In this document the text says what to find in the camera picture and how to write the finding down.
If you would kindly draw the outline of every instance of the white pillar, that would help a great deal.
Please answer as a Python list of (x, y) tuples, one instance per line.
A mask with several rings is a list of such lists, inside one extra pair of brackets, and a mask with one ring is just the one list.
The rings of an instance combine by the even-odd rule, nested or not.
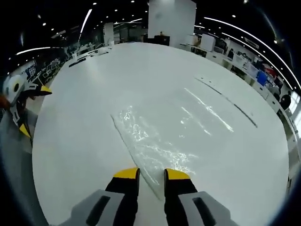
[(162, 32), (170, 46), (179, 48), (194, 31), (196, 3), (192, 0), (150, 0), (148, 37)]
[(103, 40), (105, 45), (114, 44), (113, 23), (107, 23), (103, 26)]

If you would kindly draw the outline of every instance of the person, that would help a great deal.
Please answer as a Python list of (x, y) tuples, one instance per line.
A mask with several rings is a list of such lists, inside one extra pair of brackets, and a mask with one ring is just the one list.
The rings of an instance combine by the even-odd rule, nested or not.
[(291, 92), (288, 91), (286, 95), (283, 95), (280, 100), (281, 107), (286, 110), (291, 104)]
[(228, 53), (228, 58), (231, 58), (233, 59), (234, 57), (234, 50), (233, 49), (230, 49), (229, 53)]

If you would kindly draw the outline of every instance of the dark groove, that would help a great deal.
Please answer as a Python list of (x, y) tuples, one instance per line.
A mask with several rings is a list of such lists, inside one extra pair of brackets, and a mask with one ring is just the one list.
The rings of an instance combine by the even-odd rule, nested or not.
[(209, 88), (213, 89), (215, 92), (217, 92), (218, 94), (222, 95), (226, 100), (228, 100), (231, 104), (233, 104), (242, 114), (244, 114), (250, 121), (251, 123), (258, 128), (257, 124), (251, 119), (250, 116), (248, 116), (240, 107), (238, 107), (235, 103), (233, 103), (232, 101), (230, 101), (227, 97), (225, 97), (221, 92), (217, 91), (216, 89), (214, 89), (213, 87), (209, 86), (208, 84), (206, 84), (205, 82), (201, 81), (200, 79), (195, 78), (196, 80), (200, 81), (201, 83), (203, 83), (204, 85), (208, 86)]
[(238, 109), (238, 110), (240, 110), (241, 111), (241, 113), (242, 114), (244, 114), (250, 121), (251, 121), (251, 123), (253, 123), (253, 125), (256, 127), (256, 128), (258, 128), (258, 126), (257, 126), (257, 124), (240, 108), (240, 107), (238, 107), (236, 104), (234, 104), (234, 106)]

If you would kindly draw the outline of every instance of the window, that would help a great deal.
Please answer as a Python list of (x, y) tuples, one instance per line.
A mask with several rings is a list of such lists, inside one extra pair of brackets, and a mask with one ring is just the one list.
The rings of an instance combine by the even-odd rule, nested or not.
[(296, 107), (297, 107), (299, 102), (300, 102), (300, 96), (296, 92), (293, 92), (292, 93), (292, 98), (291, 98), (291, 104), (289, 106), (289, 109), (290, 109), (292, 114), (295, 112)]

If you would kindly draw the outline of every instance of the office furniture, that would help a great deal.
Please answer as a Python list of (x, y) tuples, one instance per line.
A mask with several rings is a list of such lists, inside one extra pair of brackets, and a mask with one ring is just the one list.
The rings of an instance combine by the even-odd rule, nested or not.
[(214, 46), (215, 46), (215, 37), (212, 37), (208, 34), (203, 34), (200, 48), (211, 52), (213, 51)]
[(268, 96), (266, 98), (266, 101), (268, 102), (268, 104), (270, 105), (270, 107), (274, 110), (275, 113), (277, 113), (280, 109), (280, 103), (278, 102), (278, 100), (274, 97), (274, 95), (272, 95), (272, 93), (268, 93)]
[(249, 75), (251, 75), (253, 78), (256, 78), (258, 71), (259, 70), (256, 67), (254, 67), (254, 65), (251, 64), (251, 62), (248, 63), (247, 72), (248, 72)]
[[(69, 63), (54, 79), (53, 95), (44, 99), (33, 140), (34, 182), (49, 224), (67, 220), (72, 208), (106, 186), (116, 171), (135, 166), (129, 153), (133, 149), (125, 145), (112, 116), (135, 109), (143, 113), (148, 105), (157, 110), (153, 121), (137, 125), (149, 125), (149, 136), (156, 134), (154, 123), (165, 129), (154, 138), (171, 144), (186, 139), (175, 131), (196, 134), (188, 124), (200, 133), (191, 145), (151, 143), (162, 155), (145, 169), (154, 169), (166, 157), (174, 167), (186, 166), (196, 188), (214, 193), (239, 225), (264, 225), (274, 217), (286, 193), (287, 141), (273, 109), (246, 82), (210, 60), (149, 43), (116, 45), (109, 54), (88, 57), (76, 70)], [(174, 112), (164, 105), (168, 101), (176, 101)], [(137, 139), (146, 134), (137, 132)], [(203, 144), (196, 149), (194, 141)], [(150, 189), (154, 182), (144, 177), (136, 223), (164, 225), (164, 201)]]
[(165, 35), (155, 35), (154, 37), (156, 44), (169, 46), (170, 37)]
[(219, 65), (222, 64), (222, 60), (224, 59), (223, 55), (216, 52), (207, 52), (206, 59), (211, 60)]
[(263, 99), (266, 100), (268, 98), (270, 91), (266, 87), (262, 86), (258, 82), (254, 82), (252, 87), (263, 97)]
[(265, 85), (265, 83), (267, 82), (267, 75), (263, 72), (263, 71), (259, 71), (257, 74), (257, 81), (259, 84), (261, 84), (262, 86)]

